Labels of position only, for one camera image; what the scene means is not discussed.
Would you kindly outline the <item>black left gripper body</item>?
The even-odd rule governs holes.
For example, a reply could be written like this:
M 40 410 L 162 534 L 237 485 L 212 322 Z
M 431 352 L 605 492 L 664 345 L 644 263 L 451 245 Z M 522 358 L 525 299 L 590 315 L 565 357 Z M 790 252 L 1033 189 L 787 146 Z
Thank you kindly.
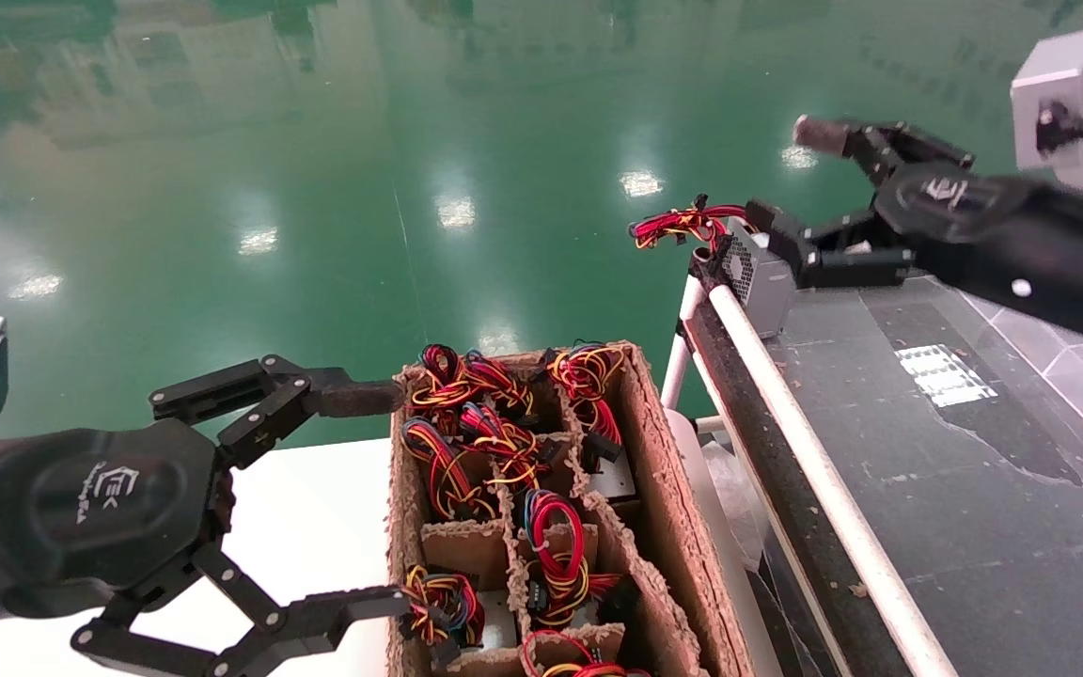
M 0 620 L 69 617 L 118 594 L 164 606 L 233 505 L 216 445 L 177 420 L 0 440 Z

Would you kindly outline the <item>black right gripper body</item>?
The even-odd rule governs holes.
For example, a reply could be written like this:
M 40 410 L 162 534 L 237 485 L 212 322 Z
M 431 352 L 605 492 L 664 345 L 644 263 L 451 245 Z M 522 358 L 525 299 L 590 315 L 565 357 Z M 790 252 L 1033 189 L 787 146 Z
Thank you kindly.
M 1082 193 L 929 162 L 895 171 L 875 210 L 924 273 L 1083 335 Z

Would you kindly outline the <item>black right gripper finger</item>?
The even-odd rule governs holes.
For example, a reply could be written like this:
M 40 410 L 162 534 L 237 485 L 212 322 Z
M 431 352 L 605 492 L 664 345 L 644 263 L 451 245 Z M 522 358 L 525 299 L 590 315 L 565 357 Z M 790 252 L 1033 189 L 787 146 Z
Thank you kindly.
M 752 198 L 746 220 L 768 237 L 766 250 L 786 262 L 799 289 L 898 287 L 915 264 L 908 240 L 873 209 L 810 226 Z
M 947 162 L 968 170 L 975 155 L 906 121 L 830 120 L 803 115 L 793 125 L 801 149 L 851 160 L 878 187 L 904 165 Z

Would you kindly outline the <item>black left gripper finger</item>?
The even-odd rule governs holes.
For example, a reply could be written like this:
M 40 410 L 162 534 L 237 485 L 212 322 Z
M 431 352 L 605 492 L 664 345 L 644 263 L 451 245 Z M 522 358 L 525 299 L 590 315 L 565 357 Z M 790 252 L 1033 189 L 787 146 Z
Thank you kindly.
M 235 645 L 214 653 L 133 632 L 148 606 L 177 596 L 177 583 L 199 578 L 252 622 Z M 138 676 L 270 676 L 285 661 L 336 651 L 357 622 L 403 617 L 409 609 L 397 586 L 313 594 L 277 606 L 218 544 L 207 543 L 177 556 L 138 590 L 113 596 L 74 633 L 71 649 L 99 666 Z
M 247 468 L 314 416 L 365 418 L 399 411 L 402 386 L 358 382 L 343 368 L 306 369 L 279 355 L 229 366 L 151 393 L 154 419 L 194 425 L 245 411 L 218 434 L 231 467 Z

